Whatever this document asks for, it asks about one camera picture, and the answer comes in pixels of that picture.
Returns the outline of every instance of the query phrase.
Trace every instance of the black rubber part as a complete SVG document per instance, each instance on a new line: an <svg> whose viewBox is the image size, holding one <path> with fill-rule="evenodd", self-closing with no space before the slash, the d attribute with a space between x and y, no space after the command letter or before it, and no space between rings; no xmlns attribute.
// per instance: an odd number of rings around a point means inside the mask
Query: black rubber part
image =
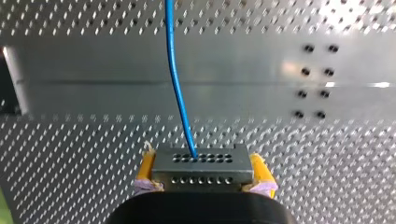
<svg viewBox="0 0 396 224"><path fill-rule="evenodd" d="M296 224L280 203L254 193L153 192L120 205L107 224Z"/></svg>

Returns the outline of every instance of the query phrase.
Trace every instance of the metal connector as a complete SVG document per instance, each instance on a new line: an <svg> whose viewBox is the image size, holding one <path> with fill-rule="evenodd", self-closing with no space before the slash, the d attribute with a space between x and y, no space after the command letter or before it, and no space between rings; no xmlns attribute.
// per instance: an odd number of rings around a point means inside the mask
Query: metal connector
<svg viewBox="0 0 396 224"><path fill-rule="evenodd" d="M186 148L159 148L152 180L170 191L238 191L252 182L253 169L244 145L197 148L197 152L195 159Z"/></svg>

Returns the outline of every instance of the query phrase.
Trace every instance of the perforated aluminum panel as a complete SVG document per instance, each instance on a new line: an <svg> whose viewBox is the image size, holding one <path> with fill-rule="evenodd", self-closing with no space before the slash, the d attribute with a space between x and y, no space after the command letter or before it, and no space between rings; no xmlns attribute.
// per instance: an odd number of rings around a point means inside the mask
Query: perforated aluminum panel
<svg viewBox="0 0 396 224"><path fill-rule="evenodd" d="M13 216L103 223L133 194L145 140L183 144L163 1L0 8L0 43L31 116L0 126ZM393 0L184 0L175 9L200 147L259 151L277 199L301 223L395 223Z"/></svg>
<svg viewBox="0 0 396 224"><path fill-rule="evenodd" d="M2 119L1 183L17 223L103 223L133 194L143 142L186 146L172 118ZM393 122L196 119L200 147L247 144L299 223L394 223Z"/></svg>
<svg viewBox="0 0 396 224"><path fill-rule="evenodd" d="M163 32L163 1L59 0L1 3L2 39L12 36L156 35ZM176 25L198 32L393 32L394 2L335 0L178 0Z"/></svg>

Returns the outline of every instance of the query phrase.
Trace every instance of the blue wire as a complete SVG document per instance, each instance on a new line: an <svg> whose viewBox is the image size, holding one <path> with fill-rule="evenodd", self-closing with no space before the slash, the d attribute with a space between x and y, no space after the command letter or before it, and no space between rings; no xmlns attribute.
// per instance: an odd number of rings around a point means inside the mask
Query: blue wire
<svg viewBox="0 0 396 224"><path fill-rule="evenodd" d="M181 93L180 83L178 81L176 56L175 56L175 37L174 37L174 1L165 0L166 16L166 47L168 50L169 69L171 70L172 82L177 98L178 111L180 112L181 122L183 123L184 134L186 135L187 144L189 145L190 154L193 158L197 157L194 146L194 139L190 131L189 117L187 116L186 106L184 105L183 94Z"/></svg>

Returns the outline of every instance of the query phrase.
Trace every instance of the black object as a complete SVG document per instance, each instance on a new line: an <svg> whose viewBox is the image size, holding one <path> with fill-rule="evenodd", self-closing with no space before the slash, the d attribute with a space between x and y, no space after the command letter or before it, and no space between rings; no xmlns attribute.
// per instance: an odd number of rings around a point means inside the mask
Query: black object
<svg viewBox="0 0 396 224"><path fill-rule="evenodd" d="M20 113L17 94L8 71L7 62L3 50L0 49L0 115L19 115Z"/></svg>
<svg viewBox="0 0 396 224"><path fill-rule="evenodd" d="M296 224L280 203L254 193L153 192L120 205L106 224Z"/></svg>

